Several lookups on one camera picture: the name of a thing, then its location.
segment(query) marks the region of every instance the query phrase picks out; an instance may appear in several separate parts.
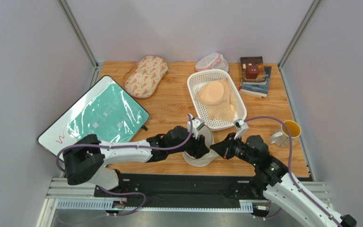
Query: red handwriting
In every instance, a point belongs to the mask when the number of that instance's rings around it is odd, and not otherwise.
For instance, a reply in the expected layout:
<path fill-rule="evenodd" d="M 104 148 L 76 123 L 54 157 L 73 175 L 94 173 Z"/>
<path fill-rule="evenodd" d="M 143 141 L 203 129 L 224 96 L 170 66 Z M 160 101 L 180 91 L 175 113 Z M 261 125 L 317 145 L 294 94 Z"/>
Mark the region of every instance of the red handwriting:
<path fill-rule="evenodd" d="M 65 138 L 65 136 L 64 136 L 64 132 L 63 132 L 63 136 L 59 136 L 59 140 L 60 140 L 60 141 L 56 140 L 56 142 L 57 142 L 57 143 L 61 143 L 61 144 L 62 144 L 62 143 L 63 143 L 63 141 L 62 141 L 61 139 L 64 139 L 64 138 Z"/>

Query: plastic basket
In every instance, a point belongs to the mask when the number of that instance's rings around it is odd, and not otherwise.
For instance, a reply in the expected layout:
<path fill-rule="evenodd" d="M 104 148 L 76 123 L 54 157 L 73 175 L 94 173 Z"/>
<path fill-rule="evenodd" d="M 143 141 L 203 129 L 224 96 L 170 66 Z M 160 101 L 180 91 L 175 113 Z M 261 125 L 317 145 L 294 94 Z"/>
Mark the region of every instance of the plastic basket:
<path fill-rule="evenodd" d="M 195 97 L 205 84 L 220 79 L 228 79 L 228 82 L 233 85 L 231 86 L 233 89 L 231 92 L 233 92 L 233 95 L 236 99 L 236 113 L 233 121 L 237 119 L 246 119 L 246 107 L 244 106 L 243 100 L 240 97 L 240 94 L 237 91 L 237 88 L 234 85 L 231 76 L 229 76 L 227 72 L 223 70 L 205 70 L 192 74 L 187 80 L 187 86 L 189 87 L 190 96 L 193 101 L 194 108 L 196 109 L 196 112 L 198 114 L 198 117 L 201 118 L 204 121 L 205 125 L 208 126 L 212 131 L 224 130 L 233 127 L 233 122 L 224 122 L 218 119 L 210 120 L 208 118 L 207 108 L 199 101 L 197 101 Z"/>

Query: red object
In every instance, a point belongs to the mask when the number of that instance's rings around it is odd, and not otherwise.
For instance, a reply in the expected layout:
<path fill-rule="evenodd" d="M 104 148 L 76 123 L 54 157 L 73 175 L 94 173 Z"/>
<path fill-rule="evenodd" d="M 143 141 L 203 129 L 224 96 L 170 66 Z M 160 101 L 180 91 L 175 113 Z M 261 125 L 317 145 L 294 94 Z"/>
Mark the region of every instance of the red object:
<path fill-rule="evenodd" d="M 259 67 L 257 65 L 246 66 L 246 79 L 256 79 L 259 74 Z"/>

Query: book stack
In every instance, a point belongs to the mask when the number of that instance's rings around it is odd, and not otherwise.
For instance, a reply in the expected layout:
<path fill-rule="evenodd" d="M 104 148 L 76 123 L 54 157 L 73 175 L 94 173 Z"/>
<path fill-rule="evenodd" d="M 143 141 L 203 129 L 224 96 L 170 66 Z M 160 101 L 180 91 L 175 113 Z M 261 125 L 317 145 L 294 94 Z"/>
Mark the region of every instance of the book stack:
<path fill-rule="evenodd" d="M 263 57 L 242 57 L 242 81 L 239 92 L 256 97 L 267 97 L 271 67 L 264 66 Z"/>

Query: gray floor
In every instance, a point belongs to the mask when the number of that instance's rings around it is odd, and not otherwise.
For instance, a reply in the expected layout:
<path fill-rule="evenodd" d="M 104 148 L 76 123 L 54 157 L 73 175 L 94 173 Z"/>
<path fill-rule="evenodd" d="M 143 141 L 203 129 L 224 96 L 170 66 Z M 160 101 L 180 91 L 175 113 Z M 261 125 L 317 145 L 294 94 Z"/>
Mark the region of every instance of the gray floor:
<path fill-rule="evenodd" d="M 278 208 L 273 206 L 271 212 Z M 105 214 L 100 210 L 57 210 L 60 219 L 65 222 L 80 222 Z M 65 227 L 57 221 L 52 227 Z M 124 217 L 103 217 L 77 227 L 301 227 L 296 220 L 284 211 L 273 220 L 259 221 L 250 214 L 241 213 L 202 213 L 202 212 L 157 212 L 140 211 Z"/>

